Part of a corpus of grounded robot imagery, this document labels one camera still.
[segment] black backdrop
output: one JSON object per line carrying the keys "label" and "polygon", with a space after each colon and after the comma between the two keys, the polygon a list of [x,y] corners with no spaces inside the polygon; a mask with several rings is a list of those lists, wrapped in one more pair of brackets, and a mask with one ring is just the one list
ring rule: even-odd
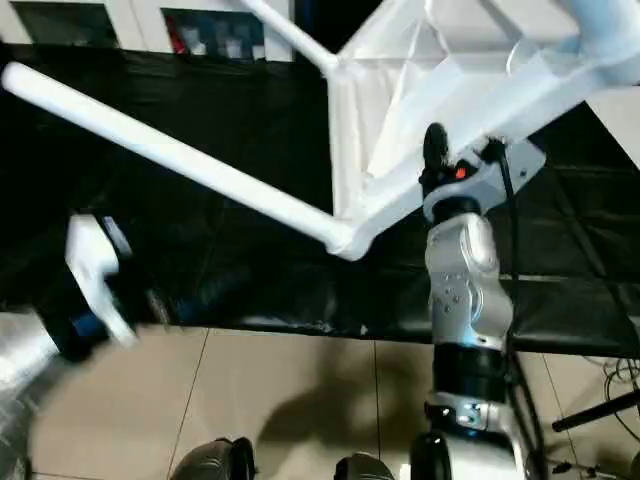
{"label": "black backdrop", "polygon": [[[17,58],[325,211],[326,86],[304,64],[47,48]],[[64,266],[68,216],[116,218],[190,325],[430,341],[419,212],[348,263],[256,212],[4,94],[0,302],[85,308]],[[586,104],[532,138],[547,166],[518,195],[523,350],[637,356],[640,175]],[[490,218],[502,269],[508,219]]]}

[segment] black stand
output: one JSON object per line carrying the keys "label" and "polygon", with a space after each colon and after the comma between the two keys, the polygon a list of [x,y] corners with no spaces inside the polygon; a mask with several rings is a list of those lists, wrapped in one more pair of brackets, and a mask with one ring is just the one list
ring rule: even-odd
{"label": "black stand", "polygon": [[551,424],[551,428],[556,432],[563,432],[570,428],[578,427],[585,423],[599,420],[603,417],[608,417],[620,410],[635,407],[638,404],[640,404],[640,390],[626,393],[617,398],[612,398],[611,400],[601,403],[600,405],[596,405],[593,408],[589,408],[588,410],[584,410],[563,418],[562,420],[558,420],[557,422],[553,422]]}

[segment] black cable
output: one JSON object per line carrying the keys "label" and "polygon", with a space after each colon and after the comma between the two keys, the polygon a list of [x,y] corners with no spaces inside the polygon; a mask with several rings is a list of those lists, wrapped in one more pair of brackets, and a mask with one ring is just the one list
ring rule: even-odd
{"label": "black cable", "polygon": [[[606,401],[611,400],[611,383],[613,382],[613,379],[615,377],[618,377],[620,380],[624,381],[624,379],[621,376],[621,372],[628,371],[630,377],[633,378],[632,380],[633,382],[635,382],[635,378],[637,378],[640,375],[640,369],[638,369],[637,367],[632,367],[631,363],[628,363],[627,367],[621,368],[620,367],[621,361],[622,360],[619,360],[618,362],[616,362],[616,367],[613,372],[605,372],[606,376],[604,380],[604,398]],[[629,435],[631,435],[638,443],[640,443],[640,436],[636,434],[633,430],[631,430],[631,427],[629,427],[624,422],[624,420],[622,420],[618,412],[615,412],[613,415],[615,416],[618,423],[622,426],[622,428],[624,428]]]}
{"label": "black cable", "polygon": [[[510,384],[509,389],[509,398],[511,405],[514,409],[514,415],[516,417],[516,421],[519,424],[520,429],[522,430],[522,434],[527,444],[526,447],[531,452],[531,455],[535,461],[535,466],[538,474],[538,478],[542,480],[546,480],[548,478],[548,470],[545,458],[545,446],[544,446],[544,434],[542,432],[542,426],[540,425],[540,418],[538,416],[538,412],[536,410],[535,403],[533,401],[533,395],[531,394],[531,389],[529,388],[529,383],[527,382],[524,370],[522,369],[522,365],[520,364],[520,359],[518,358],[518,354],[513,345],[513,337],[514,332],[517,331],[518,327],[522,323],[522,317],[517,315],[516,313],[516,305],[518,301],[519,289],[520,289],[520,273],[519,273],[519,245],[520,245],[520,225],[518,218],[518,206],[516,203],[515,192],[513,189],[513,183],[511,182],[511,175],[509,173],[509,164],[507,162],[506,157],[506,146],[496,139],[490,139],[489,144],[486,147],[485,153],[492,160],[497,160],[500,165],[500,173],[502,174],[502,181],[504,183],[504,189],[507,195],[507,205],[509,208],[509,217],[511,224],[511,280],[512,280],[512,288],[511,288],[511,298],[513,299],[513,319],[509,329],[507,331],[507,336],[505,339],[505,350],[507,361],[511,364],[513,370],[513,376],[515,377]],[[533,425],[533,435],[534,440],[531,439],[528,429],[526,428],[526,424],[524,422],[522,410],[517,401],[515,388],[517,386],[522,388],[522,393],[524,396],[524,401],[529,411],[529,418]]]}

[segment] white tube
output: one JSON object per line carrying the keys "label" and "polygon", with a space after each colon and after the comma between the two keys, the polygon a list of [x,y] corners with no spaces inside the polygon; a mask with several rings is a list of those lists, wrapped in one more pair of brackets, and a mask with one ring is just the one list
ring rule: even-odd
{"label": "white tube", "polygon": [[324,74],[338,65],[338,57],[303,32],[289,19],[283,17],[263,0],[242,0],[260,20],[282,35],[291,45],[307,57]]}
{"label": "white tube", "polygon": [[40,108],[320,240],[331,253],[350,260],[364,253],[345,251],[355,233],[346,223],[25,65],[10,63],[2,73],[2,86]]}
{"label": "white tube", "polygon": [[569,9],[580,27],[582,49],[589,55],[614,57],[640,41],[637,0],[569,0]]}

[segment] floor tile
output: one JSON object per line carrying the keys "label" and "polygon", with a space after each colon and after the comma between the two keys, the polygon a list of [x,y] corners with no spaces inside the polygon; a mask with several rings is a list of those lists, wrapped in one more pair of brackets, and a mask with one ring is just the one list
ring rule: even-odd
{"label": "floor tile", "polygon": [[424,402],[432,388],[433,346],[376,342],[380,458],[396,479],[409,449],[427,431]]}
{"label": "floor tile", "polygon": [[62,475],[45,475],[36,473],[31,480],[101,480],[99,478],[82,478],[82,477],[64,477]]}
{"label": "floor tile", "polygon": [[[563,415],[577,413],[604,401],[604,373],[597,363],[607,359],[590,359],[569,355],[545,355],[560,401]],[[629,392],[631,387],[612,384],[612,397]],[[621,417],[640,434],[640,420],[635,409],[621,413]],[[628,473],[631,460],[640,445],[624,431],[614,417],[607,417],[570,430],[578,462],[600,465],[604,470]]]}
{"label": "floor tile", "polygon": [[[541,353],[520,353],[520,362],[533,395],[536,412],[544,433],[546,457],[550,461],[550,473],[557,463],[575,464],[577,459],[570,435],[566,432],[554,432],[551,428],[551,424],[561,415],[561,410],[544,356]],[[553,480],[570,480],[580,478],[580,475],[576,470],[571,470],[563,474],[555,474],[551,478]]]}
{"label": "floor tile", "polygon": [[261,479],[333,478],[377,454],[373,343],[216,331],[198,370],[174,465],[219,437],[249,438]]}
{"label": "floor tile", "polygon": [[43,409],[33,432],[35,470],[107,480],[166,478],[205,337],[202,329],[154,327],[131,350],[99,352]]}

